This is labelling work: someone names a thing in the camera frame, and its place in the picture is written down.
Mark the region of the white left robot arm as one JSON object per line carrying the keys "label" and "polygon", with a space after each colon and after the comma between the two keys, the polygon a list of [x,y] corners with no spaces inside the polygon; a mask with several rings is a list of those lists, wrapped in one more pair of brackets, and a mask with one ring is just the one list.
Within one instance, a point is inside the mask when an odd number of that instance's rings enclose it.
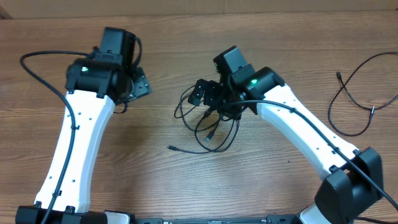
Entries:
{"label": "white left robot arm", "polygon": [[50,169],[33,205],[17,209],[15,223],[134,223],[127,212],[90,211],[91,179],[101,139],[115,108],[151,93],[141,56],[141,40],[124,29],[105,28],[101,45],[92,53],[75,52],[67,68],[66,93],[60,93],[25,64],[22,68],[54,92],[65,104],[61,132]]}

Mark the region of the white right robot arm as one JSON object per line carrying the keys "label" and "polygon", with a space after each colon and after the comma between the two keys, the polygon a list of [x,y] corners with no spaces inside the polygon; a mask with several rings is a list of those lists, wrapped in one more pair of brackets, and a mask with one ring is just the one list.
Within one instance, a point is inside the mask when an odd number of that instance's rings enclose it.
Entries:
{"label": "white right robot arm", "polygon": [[276,127],[310,162],[322,184],[296,223],[353,223],[382,199],[380,155],[361,151],[325,126],[271,68],[255,70],[235,46],[214,58],[220,80],[199,79],[188,102],[239,120],[249,108]]}

